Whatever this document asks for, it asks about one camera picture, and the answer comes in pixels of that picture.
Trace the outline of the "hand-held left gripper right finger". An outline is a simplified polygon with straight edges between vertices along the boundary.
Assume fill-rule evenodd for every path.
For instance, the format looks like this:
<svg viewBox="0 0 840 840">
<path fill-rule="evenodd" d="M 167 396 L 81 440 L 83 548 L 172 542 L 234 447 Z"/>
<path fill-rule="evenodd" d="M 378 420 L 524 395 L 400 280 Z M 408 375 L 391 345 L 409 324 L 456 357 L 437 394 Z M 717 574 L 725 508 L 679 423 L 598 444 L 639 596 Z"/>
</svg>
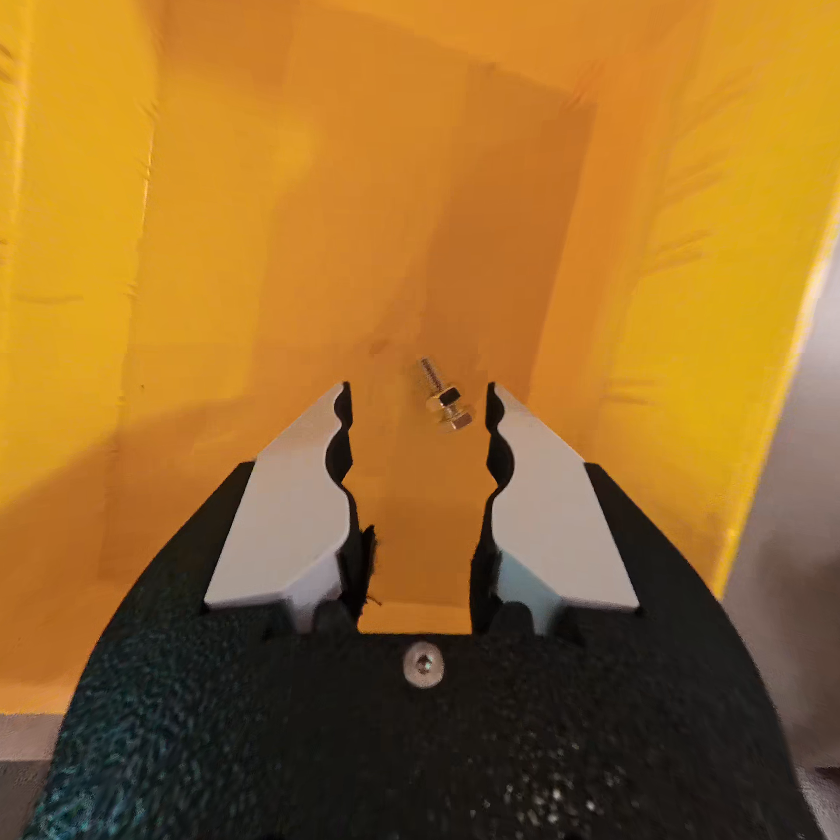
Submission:
<svg viewBox="0 0 840 840">
<path fill-rule="evenodd" d="M 486 396 L 496 482 L 470 565 L 469 616 L 487 634 L 505 604 L 550 635 L 571 608 L 635 613 L 639 600 L 586 462 L 506 387 Z"/>
</svg>

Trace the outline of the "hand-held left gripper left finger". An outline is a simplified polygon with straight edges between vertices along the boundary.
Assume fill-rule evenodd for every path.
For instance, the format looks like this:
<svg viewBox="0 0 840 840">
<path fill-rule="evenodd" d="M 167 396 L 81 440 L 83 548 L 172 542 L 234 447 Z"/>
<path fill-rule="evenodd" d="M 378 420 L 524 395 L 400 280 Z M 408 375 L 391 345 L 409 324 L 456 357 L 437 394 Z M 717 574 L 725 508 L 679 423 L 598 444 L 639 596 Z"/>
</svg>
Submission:
<svg viewBox="0 0 840 840">
<path fill-rule="evenodd" d="M 264 447 L 204 596 L 211 611 L 279 604 L 307 634 L 322 604 L 357 625 L 371 578 L 371 535 L 343 481 L 353 465 L 350 383 L 324 393 Z"/>
</svg>

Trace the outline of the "silver bolt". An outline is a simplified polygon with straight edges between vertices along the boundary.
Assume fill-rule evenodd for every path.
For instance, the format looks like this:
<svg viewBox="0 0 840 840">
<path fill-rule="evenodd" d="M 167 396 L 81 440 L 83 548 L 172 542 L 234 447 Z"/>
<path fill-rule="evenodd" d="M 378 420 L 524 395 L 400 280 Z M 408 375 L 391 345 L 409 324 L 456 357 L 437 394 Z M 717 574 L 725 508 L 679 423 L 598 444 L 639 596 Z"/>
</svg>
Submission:
<svg viewBox="0 0 840 840">
<path fill-rule="evenodd" d="M 456 386 L 461 393 L 461 399 L 459 400 L 457 405 L 458 411 L 456 412 L 453 411 L 444 413 L 432 413 L 427 409 L 431 414 L 434 415 L 437 424 L 445 431 L 453 433 L 462 431 L 463 429 L 466 429 L 469 425 L 473 424 L 475 419 L 475 412 L 471 408 L 471 406 L 469 406 L 465 402 L 464 394 L 462 393 L 461 389 L 457 386 L 457 384 L 445 378 L 443 373 L 438 369 L 436 363 L 426 356 L 421 357 L 417 361 L 417 366 L 420 372 L 422 373 L 426 385 L 426 400 L 429 396 L 432 395 L 433 392 L 441 390 L 451 385 Z"/>
</svg>

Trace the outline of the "yellow plastic bin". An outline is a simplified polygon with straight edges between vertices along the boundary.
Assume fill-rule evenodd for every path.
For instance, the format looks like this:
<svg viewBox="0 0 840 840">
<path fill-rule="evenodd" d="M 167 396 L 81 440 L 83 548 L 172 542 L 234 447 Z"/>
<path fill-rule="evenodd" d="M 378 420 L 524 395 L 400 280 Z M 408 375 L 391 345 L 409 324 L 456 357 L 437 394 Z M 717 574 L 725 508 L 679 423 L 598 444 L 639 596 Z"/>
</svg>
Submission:
<svg viewBox="0 0 840 840">
<path fill-rule="evenodd" d="M 2 713 L 339 381 L 363 627 L 465 628 L 422 354 L 722 596 L 837 217 L 838 2 L 2 2 Z"/>
</svg>

